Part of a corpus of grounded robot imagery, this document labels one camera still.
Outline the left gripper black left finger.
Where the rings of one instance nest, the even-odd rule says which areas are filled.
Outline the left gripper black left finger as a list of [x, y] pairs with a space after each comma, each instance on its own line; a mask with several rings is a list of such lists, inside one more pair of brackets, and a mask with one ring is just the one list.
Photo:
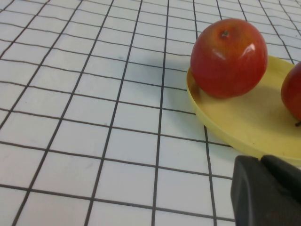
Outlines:
[[230, 196], [237, 226], [301, 224], [301, 205], [286, 194], [261, 159], [235, 158]]

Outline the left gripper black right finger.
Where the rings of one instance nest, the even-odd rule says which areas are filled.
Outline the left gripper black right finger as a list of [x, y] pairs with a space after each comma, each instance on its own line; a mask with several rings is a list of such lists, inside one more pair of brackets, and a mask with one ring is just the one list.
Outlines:
[[286, 194], [301, 204], [301, 170], [273, 155], [264, 155], [261, 163]]

